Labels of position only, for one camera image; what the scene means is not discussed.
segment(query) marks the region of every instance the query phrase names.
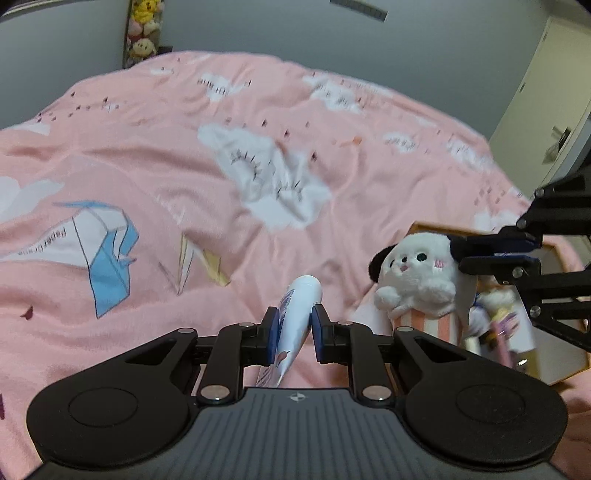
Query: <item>gray wall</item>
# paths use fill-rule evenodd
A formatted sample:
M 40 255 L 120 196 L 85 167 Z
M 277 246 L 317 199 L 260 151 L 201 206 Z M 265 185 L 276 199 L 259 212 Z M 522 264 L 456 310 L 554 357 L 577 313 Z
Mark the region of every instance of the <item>gray wall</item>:
M 0 20 L 0 128 L 78 80 L 121 68 L 128 0 L 88 0 Z
M 591 15 L 576 0 L 558 0 L 552 8 L 552 15 L 591 28 Z
M 387 85 L 487 137 L 531 61 L 544 0 L 368 0 L 384 24 L 329 0 L 167 0 L 163 44 L 267 53 Z

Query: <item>toothpaste tube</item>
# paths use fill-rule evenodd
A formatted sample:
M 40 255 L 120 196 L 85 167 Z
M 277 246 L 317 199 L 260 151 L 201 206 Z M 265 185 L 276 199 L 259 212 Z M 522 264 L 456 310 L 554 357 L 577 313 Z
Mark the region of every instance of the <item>toothpaste tube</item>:
M 296 278 L 287 289 L 279 306 L 279 331 L 275 361 L 262 367 L 257 387 L 277 388 L 296 359 L 310 331 L 310 313 L 322 301 L 322 286 L 316 277 Z

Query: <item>yellow plush toy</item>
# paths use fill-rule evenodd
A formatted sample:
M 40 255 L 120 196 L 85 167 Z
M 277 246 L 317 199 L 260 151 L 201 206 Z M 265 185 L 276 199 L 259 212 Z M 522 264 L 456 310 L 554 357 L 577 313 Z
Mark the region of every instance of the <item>yellow plush toy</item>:
M 154 19 L 158 11 L 158 0 L 141 0 L 134 10 L 134 20 L 139 24 L 146 24 Z
M 156 54 L 156 47 L 149 38 L 140 38 L 133 44 L 129 51 L 130 57 L 136 57 L 144 59 L 150 55 Z

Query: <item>white door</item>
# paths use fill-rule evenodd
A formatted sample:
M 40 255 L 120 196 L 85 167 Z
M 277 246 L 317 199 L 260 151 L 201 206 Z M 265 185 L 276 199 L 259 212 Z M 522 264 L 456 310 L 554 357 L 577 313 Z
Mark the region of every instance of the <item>white door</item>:
M 556 169 L 546 151 L 566 128 L 575 131 L 590 100 L 591 31 L 552 18 L 491 138 L 495 161 L 526 196 Z

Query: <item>pink bedspread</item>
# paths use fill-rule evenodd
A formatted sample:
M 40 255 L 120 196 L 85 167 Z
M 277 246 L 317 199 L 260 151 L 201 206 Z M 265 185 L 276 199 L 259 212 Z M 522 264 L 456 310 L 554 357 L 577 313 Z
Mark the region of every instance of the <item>pink bedspread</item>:
M 302 274 L 342 319 L 371 287 L 369 260 L 415 220 L 492 231 L 528 206 L 460 122 L 247 54 L 175 53 L 84 80 L 0 132 L 0 166 L 8 479 L 39 463 L 25 413 L 49 383 L 178 327 L 258 322 Z M 345 381 L 309 339 L 284 386 Z
M 569 425 L 553 463 L 573 480 L 591 480 L 591 370 L 563 382 Z

